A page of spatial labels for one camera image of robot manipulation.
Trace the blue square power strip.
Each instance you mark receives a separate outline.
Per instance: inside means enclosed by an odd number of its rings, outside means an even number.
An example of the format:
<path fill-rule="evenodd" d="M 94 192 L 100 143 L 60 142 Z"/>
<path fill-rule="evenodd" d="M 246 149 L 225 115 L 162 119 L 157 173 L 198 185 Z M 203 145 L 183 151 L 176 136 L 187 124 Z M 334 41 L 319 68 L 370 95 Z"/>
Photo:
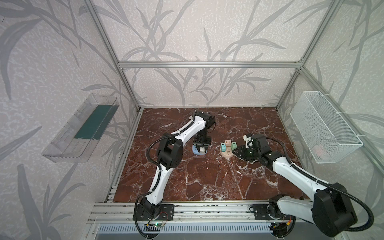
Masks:
<path fill-rule="evenodd" d="M 195 155 L 205 155 L 208 151 L 208 147 L 199 147 L 198 145 L 193 144 L 192 150 Z"/>

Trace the teal plug adapter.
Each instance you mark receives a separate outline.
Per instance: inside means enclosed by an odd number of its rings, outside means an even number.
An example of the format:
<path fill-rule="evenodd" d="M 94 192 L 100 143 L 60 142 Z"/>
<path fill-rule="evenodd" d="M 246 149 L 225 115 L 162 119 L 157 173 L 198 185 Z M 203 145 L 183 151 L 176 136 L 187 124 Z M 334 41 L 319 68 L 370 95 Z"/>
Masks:
<path fill-rule="evenodd" d="M 227 150 L 226 144 L 221 143 L 221 152 L 225 152 Z"/>

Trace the green plug adapter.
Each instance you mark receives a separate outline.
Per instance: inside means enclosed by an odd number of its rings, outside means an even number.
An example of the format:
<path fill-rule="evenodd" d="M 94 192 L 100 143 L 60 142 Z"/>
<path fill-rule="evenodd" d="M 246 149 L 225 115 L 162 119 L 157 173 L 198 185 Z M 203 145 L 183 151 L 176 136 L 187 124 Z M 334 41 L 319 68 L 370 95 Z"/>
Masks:
<path fill-rule="evenodd" d="M 237 143 L 236 143 L 236 142 L 232 142 L 232 143 L 231 143 L 231 149 L 232 149 L 232 150 L 235 150 L 237 147 L 238 147 L 238 146 L 237 146 Z"/>

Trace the pink plug adapter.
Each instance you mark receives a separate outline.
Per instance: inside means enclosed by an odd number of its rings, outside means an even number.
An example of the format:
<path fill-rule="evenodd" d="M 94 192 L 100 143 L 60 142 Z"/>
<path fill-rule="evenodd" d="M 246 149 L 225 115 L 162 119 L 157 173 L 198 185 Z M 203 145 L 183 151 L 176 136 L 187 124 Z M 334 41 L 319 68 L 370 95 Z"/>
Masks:
<path fill-rule="evenodd" d="M 226 147 L 231 147 L 232 141 L 231 140 L 225 140 Z"/>

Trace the pink round power strip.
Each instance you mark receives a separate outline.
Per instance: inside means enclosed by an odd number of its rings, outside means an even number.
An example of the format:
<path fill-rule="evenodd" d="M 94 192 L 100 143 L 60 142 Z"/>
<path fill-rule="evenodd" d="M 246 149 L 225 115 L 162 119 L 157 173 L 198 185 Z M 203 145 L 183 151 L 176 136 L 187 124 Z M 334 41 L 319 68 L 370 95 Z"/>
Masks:
<path fill-rule="evenodd" d="M 230 147 L 226 148 L 224 152 L 220 151 L 220 154 L 225 158 L 229 159 L 234 156 L 232 149 Z"/>

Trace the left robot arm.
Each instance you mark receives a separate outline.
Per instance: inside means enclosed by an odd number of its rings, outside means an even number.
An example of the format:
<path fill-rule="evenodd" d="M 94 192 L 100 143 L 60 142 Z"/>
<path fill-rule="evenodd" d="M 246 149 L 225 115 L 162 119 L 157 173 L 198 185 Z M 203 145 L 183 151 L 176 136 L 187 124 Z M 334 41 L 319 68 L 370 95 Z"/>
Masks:
<path fill-rule="evenodd" d="M 179 130 L 164 134 L 147 148 L 146 158 L 157 166 L 157 170 L 149 191 L 135 201 L 135 221 L 153 220 L 161 214 L 165 188 L 173 170 L 183 159 L 184 146 L 193 139 L 193 153 L 205 155 L 212 145 L 209 129 L 215 124 L 216 119 L 211 114 L 195 111 Z"/>

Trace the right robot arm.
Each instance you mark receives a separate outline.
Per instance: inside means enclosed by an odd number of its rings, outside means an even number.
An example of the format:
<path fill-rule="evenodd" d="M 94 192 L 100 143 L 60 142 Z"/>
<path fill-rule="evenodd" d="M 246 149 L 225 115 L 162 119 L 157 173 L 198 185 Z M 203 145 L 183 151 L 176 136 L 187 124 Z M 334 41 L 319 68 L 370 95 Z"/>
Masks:
<path fill-rule="evenodd" d="M 375 222 L 373 211 L 339 184 L 330 184 L 308 173 L 291 161 L 287 149 L 276 140 L 283 153 L 273 151 L 264 135 L 244 135 L 245 144 L 233 154 L 249 163 L 260 163 L 299 188 L 308 201 L 281 195 L 270 199 L 273 212 L 290 215 L 314 224 L 323 234 L 335 237 L 341 232 L 362 232 Z"/>

